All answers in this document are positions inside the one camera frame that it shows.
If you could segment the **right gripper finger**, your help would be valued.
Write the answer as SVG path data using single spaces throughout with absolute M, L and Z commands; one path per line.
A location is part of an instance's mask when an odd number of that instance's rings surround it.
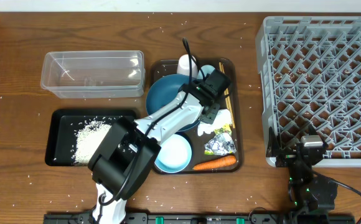
M 274 162 L 274 165 L 276 167 L 286 167 L 287 166 L 287 162 L 286 162 L 287 150 L 282 149 L 280 147 L 279 140 L 276 137 L 272 127 L 269 127 L 268 137 L 269 137 L 269 139 L 268 139 L 268 145 L 266 148 L 266 158 L 267 159 L 275 158 L 276 160 Z
M 318 135 L 320 137 L 320 135 L 317 133 L 317 131 L 315 130 L 314 126 L 313 125 L 309 125 L 308 126 L 308 135 Z M 328 144 L 323 141 L 323 148 L 328 148 Z

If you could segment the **orange carrot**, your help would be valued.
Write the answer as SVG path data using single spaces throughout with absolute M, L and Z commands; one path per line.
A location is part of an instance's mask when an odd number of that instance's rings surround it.
M 193 170 L 209 170 L 221 167 L 232 166 L 237 162 L 235 156 L 225 156 L 212 161 L 203 162 L 193 167 Z

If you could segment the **dark blue plate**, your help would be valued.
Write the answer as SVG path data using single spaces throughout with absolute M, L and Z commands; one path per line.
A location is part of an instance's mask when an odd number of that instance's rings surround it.
M 165 132 L 169 131 L 173 134 L 186 131 L 199 124 L 196 114 L 198 110 L 192 108 L 187 112 L 186 106 L 191 106 L 191 104 L 186 102 L 192 101 L 191 95 L 179 107 L 185 97 L 185 91 L 182 91 L 182 85 L 185 83 L 189 83 L 189 77 L 174 74 L 162 77 L 152 85 L 146 98 L 146 109 L 148 115 L 158 112 L 158 118 L 162 118 L 150 130 L 151 133 L 164 128 Z

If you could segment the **light blue bowl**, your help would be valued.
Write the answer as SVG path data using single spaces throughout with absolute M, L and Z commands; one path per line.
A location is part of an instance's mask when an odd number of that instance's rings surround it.
M 178 173 L 184 170 L 192 158 L 192 147 L 185 137 L 173 134 L 161 144 L 155 166 L 165 173 Z

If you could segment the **pile of rice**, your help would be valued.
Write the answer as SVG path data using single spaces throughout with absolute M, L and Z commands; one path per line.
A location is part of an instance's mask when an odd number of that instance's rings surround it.
M 90 121 L 76 133 L 76 150 L 73 156 L 76 166 L 86 166 L 88 164 L 110 128 L 111 125 L 103 121 Z

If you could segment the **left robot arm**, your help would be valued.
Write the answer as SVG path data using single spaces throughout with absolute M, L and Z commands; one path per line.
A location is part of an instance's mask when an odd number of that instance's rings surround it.
M 197 120 L 213 123 L 231 79 L 215 69 L 207 77 L 189 78 L 174 99 L 153 114 L 118 119 L 88 162 L 98 189 L 92 223 L 121 223 L 125 205 L 146 180 L 161 144 Z

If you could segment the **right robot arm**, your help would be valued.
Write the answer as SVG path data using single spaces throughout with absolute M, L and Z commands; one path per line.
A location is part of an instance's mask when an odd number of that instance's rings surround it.
M 337 184 L 314 173 L 328 147 L 312 125 L 294 149 L 281 149 L 272 127 L 268 131 L 266 157 L 276 159 L 276 167 L 289 171 L 288 195 L 295 208 L 278 215 L 276 223 L 329 223 L 328 211 L 335 208 Z

